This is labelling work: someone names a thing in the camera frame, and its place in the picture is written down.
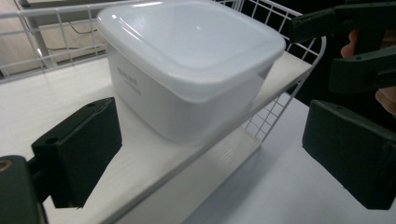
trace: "container lid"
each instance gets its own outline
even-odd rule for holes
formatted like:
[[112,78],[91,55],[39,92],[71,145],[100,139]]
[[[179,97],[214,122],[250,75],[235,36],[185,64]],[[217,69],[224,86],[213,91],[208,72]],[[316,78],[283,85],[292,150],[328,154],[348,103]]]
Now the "container lid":
[[210,0],[110,7],[98,28],[116,50],[188,102],[204,102],[270,66],[285,48],[272,28]]

